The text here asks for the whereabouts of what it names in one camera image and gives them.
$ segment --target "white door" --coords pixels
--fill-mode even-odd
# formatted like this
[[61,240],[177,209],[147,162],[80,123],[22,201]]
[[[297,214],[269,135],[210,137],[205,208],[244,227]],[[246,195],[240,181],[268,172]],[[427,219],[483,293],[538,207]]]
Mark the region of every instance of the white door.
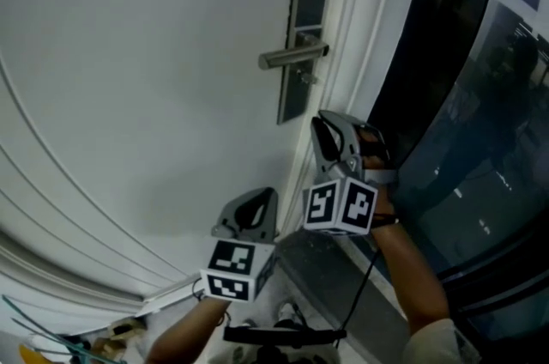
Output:
[[41,257],[147,295],[201,266],[222,206],[280,194],[290,0],[0,0],[0,225]]

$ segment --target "tile floor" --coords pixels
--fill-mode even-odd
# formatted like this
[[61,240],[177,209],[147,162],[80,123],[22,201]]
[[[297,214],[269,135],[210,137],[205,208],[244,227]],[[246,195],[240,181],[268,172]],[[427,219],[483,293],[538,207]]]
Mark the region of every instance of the tile floor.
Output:
[[[253,319],[259,326],[271,326],[275,322],[276,311],[281,302],[289,298],[299,305],[304,314],[307,323],[313,329],[330,329],[329,323],[309,304],[305,297],[298,291],[295,285],[287,278],[286,274],[280,269],[275,270],[274,275],[269,279],[267,285],[260,293],[258,299],[252,304],[233,303],[229,308],[229,314],[232,317],[231,325],[236,326],[245,319]],[[181,319],[194,305],[195,299],[180,301],[174,305],[162,309],[160,312],[150,314],[146,317],[148,326],[147,334],[136,344],[139,355],[147,355],[154,340],[168,327]],[[218,327],[208,346],[198,359],[197,363],[207,362],[208,352],[215,344],[221,341],[223,326]],[[341,362],[345,364],[366,364],[365,360],[359,356],[345,341],[342,341],[339,347]]]

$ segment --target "white sleeve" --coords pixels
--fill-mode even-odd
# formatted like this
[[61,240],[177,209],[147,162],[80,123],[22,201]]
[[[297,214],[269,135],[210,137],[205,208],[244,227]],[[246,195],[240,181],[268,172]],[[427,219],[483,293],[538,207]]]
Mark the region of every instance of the white sleeve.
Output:
[[468,364],[479,360],[476,350],[449,318],[438,320],[414,333],[402,354],[404,364]]

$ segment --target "black cable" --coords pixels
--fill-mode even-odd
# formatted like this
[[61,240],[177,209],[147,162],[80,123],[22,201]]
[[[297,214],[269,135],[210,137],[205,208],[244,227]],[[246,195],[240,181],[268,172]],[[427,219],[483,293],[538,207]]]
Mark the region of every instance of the black cable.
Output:
[[[192,293],[192,296],[195,297],[199,302],[202,301],[202,299],[204,298],[204,291],[202,291],[200,294],[198,294],[196,291],[195,291],[195,286],[198,282],[200,282],[202,280],[202,277],[198,277],[193,283],[192,283],[192,286],[190,287],[190,292]],[[226,326],[229,327],[231,325],[231,316],[229,315],[229,312],[225,311],[225,313],[223,314],[223,317],[220,319],[220,322],[217,324],[218,326],[221,326],[223,325],[223,323],[225,322],[225,318],[226,318]]]
[[[360,283],[359,290],[357,291],[356,295],[354,296],[353,304],[351,305],[351,309],[349,310],[349,314],[347,315],[347,317],[345,318],[343,323],[341,323],[341,327],[339,329],[340,331],[345,330],[345,328],[347,327],[347,323],[349,322],[349,320],[353,316],[353,312],[356,309],[357,305],[359,304],[359,299],[360,299],[360,296],[362,295],[362,291],[364,290],[366,284],[368,283],[368,278],[370,277],[370,273],[371,273],[371,270],[374,267],[374,263],[376,263],[376,260],[377,260],[377,258],[379,257],[380,254],[381,254],[380,250],[377,250],[376,252],[374,252],[374,255],[372,256],[371,261],[370,261],[370,266],[368,266],[368,270],[364,274],[364,278],[362,279],[362,283]],[[339,347],[339,345],[340,345],[340,340],[337,340],[335,342],[335,348],[337,349]]]

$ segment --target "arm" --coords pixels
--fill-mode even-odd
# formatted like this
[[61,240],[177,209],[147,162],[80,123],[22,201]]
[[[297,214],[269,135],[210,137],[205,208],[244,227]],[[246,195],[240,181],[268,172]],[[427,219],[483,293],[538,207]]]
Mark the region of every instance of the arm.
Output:
[[195,362],[229,305],[229,301],[203,299],[154,342],[146,364]]
[[[377,213],[394,214],[387,188],[378,193]],[[449,318],[448,301],[442,284],[400,224],[371,230],[389,267],[396,297],[407,316],[410,333]]]

